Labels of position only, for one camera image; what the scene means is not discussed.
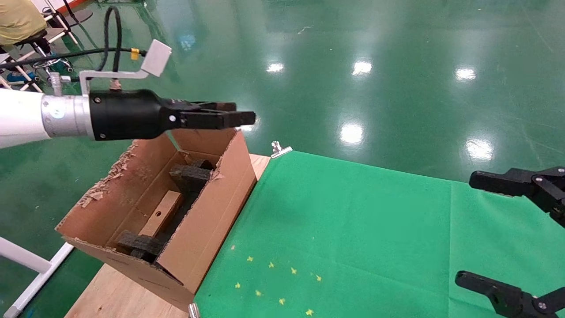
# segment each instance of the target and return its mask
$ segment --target plywood board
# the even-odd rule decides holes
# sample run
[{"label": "plywood board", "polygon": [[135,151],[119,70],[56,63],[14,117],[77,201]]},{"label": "plywood board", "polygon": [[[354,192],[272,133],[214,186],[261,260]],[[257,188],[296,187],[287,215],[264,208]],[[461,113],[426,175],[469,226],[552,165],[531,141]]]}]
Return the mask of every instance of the plywood board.
[{"label": "plywood board", "polygon": [[[259,177],[270,158],[250,155]],[[104,265],[69,310],[65,318],[186,318],[186,312]]]}]

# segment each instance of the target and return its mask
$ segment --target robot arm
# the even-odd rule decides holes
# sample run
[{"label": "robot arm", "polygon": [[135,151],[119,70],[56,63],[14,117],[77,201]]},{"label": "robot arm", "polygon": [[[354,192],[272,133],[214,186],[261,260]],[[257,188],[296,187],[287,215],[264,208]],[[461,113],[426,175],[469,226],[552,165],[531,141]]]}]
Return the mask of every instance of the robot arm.
[{"label": "robot arm", "polygon": [[0,148],[54,137],[93,140],[152,139],[178,128],[224,129],[255,123],[252,111],[236,104],[161,98],[148,89],[90,91],[92,78],[142,79],[161,75],[171,48],[153,40],[137,72],[81,71],[81,96],[56,96],[0,89]]}]

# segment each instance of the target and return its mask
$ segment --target open cardboard box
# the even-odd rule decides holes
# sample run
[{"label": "open cardboard box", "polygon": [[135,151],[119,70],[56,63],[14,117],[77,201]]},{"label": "open cardboard box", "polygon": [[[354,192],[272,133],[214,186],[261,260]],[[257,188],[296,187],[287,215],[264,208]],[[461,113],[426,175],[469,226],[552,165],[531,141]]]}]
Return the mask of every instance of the open cardboard box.
[{"label": "open cardboard box", "polygon": [[[109,175],[91,188],[56,227],[76,248],[114,267],[183,311],[257,182],[241,131],[176,130],[135,140]],[[122,253],[116,238],[139,233],[167,191],[179,191],[169,170],[205,159],[215,169],[171,239],[150,264]]]}]

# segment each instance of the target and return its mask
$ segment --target black cable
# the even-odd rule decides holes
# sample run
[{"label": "black cable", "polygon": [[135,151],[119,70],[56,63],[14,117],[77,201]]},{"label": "black cable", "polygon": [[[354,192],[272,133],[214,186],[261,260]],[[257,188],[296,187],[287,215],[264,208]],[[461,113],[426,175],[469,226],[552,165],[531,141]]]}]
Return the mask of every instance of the black cable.
[{"label": "black cable", "polygon": [[116,30],[118,32],[118,38],[116,40],[116,53],[114,54],[114,65],[112,67],[113,72],[118,71],[118,67],[120,65],[120,51],[121,51],[121,17],[118,8],[115,6],[111,6],[106,11],[106,15],[104,16],[104,56],[102,57],[102,62],[96,68],[97,71],[102,71],[104,66],[106,65],[106,60],[108,60],[108,53],[110,44],[108,43],[108,24],[110,22],[110,14],[114,12],[114,17],[116,18]]},{"label": "black cable", "polygon": [[[136,51],[137,49],[133,49],[133,48],[120,48],[120,51],[123,52],[132,52],[132,51]],[[108,48],[108,51],[116,51],[116,48]],[[93,49],[93,50],[86,50],[86,51],[81,51],[81,52],[74,52],[74,53],[63,53],[63,54],[56,54],[56,55],[51,55],[48,57],[40,57],[40,58],[32,58],[32,59],[26,59],[20,62],[11,62],[11,63],[4,63],[4,64],[0,64],[0,70],[4,69],[4,68],[11,68],[11,67],[16,67],[16,66],[22,66],[22,65],[31,65],[37,62],[47,62],[47,61],[52,61],[54,59],[60,59],[60,58],[69,58],[69,57],[78,57],[78,56],[82,56],[82,55],[89,55],[89,54],[95,54],[95,53],[102,53],[104,52],[104,49]],[[145,56],[147,54],[147,51],[145,50],[139,50],[139,55],[141,56]]]}]

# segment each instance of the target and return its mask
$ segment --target green cloth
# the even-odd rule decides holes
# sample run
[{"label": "green cloth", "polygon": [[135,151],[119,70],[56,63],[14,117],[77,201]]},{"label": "green cloth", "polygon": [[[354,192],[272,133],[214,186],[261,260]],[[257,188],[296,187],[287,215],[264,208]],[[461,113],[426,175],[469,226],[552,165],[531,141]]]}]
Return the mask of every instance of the green cloth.
[{"label": "green cloth", "polygon": [[563,247],[565,229],[524,197],[291,152],[269,163],[195,302],[204,318],[496,318],[456,272],[543,295],[565,286]]}]

